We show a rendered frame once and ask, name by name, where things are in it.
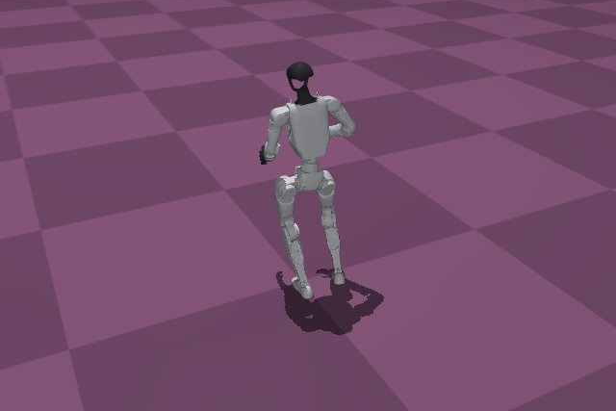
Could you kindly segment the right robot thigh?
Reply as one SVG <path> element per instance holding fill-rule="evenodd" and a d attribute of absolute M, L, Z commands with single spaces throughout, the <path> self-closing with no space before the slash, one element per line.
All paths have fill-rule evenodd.
<path fill-rule="evenodd" d="M 334 189 L 336 188 L 332 175 L 327 171 L 323 171 L 322 187 L 317 190 L 321 203 L 321 223 L 324 228 L 334 227 L 332 212 L 334 211 Z"/>

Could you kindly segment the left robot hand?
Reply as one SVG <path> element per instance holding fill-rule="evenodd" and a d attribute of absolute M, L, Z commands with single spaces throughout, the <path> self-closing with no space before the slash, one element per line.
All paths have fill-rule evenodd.
<path fill-rule="evenodd" d="M 265 146 L 264 146 L 264 145 L 262 145 L 262 147 L 261 147 L 261 148 L 262 148 L 262 150 L 260 150 L 260 151 L 259 151 L 259 153 L 260 153 L 259 157 L 260 157 L 261 165 L 266 165 L 266 164 L 267 164 L 267 162 L 270 162 L 270 161 L 265 160 L 265 156 L 264 156 L 264 147 L 265 147 Z"/>

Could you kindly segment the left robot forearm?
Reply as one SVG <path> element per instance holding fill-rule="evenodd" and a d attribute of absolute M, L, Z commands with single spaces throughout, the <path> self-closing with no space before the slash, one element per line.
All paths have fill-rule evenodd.
<path fill-rule="evenodd" d="M 266 153 L 267 144 L 268 144 L 268 142 L 266 142 L 265 147 L 264 147 L 265 160 L 267 160 L 267 161 L 274 161 L 276 155 L 269 155 L 269 154 Z"/>

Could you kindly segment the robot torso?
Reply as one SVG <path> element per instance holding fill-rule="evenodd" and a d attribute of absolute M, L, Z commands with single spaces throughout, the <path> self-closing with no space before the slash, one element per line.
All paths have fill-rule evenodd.
<path fill-rule="evenodd" d="M 311 95 L 313 96 L 313 95 Z M 329 144 L 328 106 L 319 94 L 314 103 L 296 105 L 297 98 L 285 104 L 290 110 L 286 129 L 289 143 L 302 164 L 295 168 L 299 180 L 298 192 L 312 192 L 322 187 L 323 170 L 317 157 L 326 154 Z"/>

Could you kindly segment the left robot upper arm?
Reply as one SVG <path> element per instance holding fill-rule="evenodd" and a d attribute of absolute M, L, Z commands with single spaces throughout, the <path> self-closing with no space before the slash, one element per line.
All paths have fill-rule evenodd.
<path fill-rule="evenodd" d="M 282 126 L 285 125 L 289 119 L 289 112 L 289 108 L 283 106 L 273 109 L 269 114 L 268 144 L 266 148 L 266 153 L 269 155 L 278 155 L 280 148 L 278 141 Z"/>

